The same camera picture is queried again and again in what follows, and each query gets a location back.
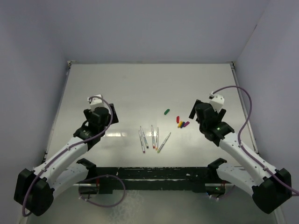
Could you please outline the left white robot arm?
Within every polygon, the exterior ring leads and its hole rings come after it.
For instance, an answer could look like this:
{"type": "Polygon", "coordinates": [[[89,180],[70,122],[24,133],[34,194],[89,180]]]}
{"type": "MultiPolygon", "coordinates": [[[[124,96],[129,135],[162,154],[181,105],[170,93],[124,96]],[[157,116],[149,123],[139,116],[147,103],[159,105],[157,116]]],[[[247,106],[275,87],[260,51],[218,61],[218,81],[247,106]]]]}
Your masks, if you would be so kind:
{"type": "Polygon", "coordinates": [[[17,177],[14,200],[22,206],[22,215],[44,214],[53,201],[73,184],[91,183],[96,178],[95,164],[80,157],[95,146],[118,117],[113,104],[104,107],[91,103],[84,110],[85,121],[69,142],[47,161],[23,169],[17,177]]]}

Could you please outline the blue pen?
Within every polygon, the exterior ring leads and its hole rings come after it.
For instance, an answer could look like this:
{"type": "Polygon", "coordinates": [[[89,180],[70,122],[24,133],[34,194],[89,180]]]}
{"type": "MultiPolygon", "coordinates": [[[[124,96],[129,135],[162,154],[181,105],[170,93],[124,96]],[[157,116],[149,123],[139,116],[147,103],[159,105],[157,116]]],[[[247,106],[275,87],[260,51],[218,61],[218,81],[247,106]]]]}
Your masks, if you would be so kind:
{"type": "Polygon", "coordinates": [[[146,139],[146,135],[145,135],[145,132],[144,132],[144,130],[143,130],[142,127],[140,127],[140,131],[141,131],[141,135],[142,135],[142,138],[143,138],[145,147],[146,147],[146,148],[149,148],[149,145],[148,145],[148,142],[147,142],[147,139],[146,139]]]}

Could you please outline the purple pen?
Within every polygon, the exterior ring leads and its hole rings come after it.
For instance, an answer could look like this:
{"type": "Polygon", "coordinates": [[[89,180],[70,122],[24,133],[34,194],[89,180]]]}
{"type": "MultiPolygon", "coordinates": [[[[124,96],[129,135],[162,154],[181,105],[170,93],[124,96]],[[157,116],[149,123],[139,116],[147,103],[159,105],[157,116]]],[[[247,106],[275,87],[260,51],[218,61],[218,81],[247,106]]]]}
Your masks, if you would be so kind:
{"type": "Polygon", "coordinates": [[[143,144],[142,134],[141,134],[140,130],[138,131],[138,134],[139,134],[139,139],[140,139],[140,143],[141,143],[142,152],[145,154],[145,147],[144,147],[144,144],[143,144]]]}

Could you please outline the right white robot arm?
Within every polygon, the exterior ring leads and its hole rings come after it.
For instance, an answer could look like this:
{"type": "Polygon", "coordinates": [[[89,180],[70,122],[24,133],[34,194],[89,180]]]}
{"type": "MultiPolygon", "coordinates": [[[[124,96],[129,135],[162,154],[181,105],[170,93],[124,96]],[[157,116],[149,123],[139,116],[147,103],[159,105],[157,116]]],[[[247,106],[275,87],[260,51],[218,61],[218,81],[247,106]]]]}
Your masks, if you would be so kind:
{"type": "Polygon", "coordinates": [[[234,129],[222,121],[225,109],[217,111],[211,103],[196,100],[189,115],[196,119],[205,138],[231,155],[242,169],[225,161],[208,170],[208,179],[221,179],[248,193],[256,206],[266,214],[272,213],[292,197],[292,178],[286,169],[278,170],[243,144],[234,129]]]}

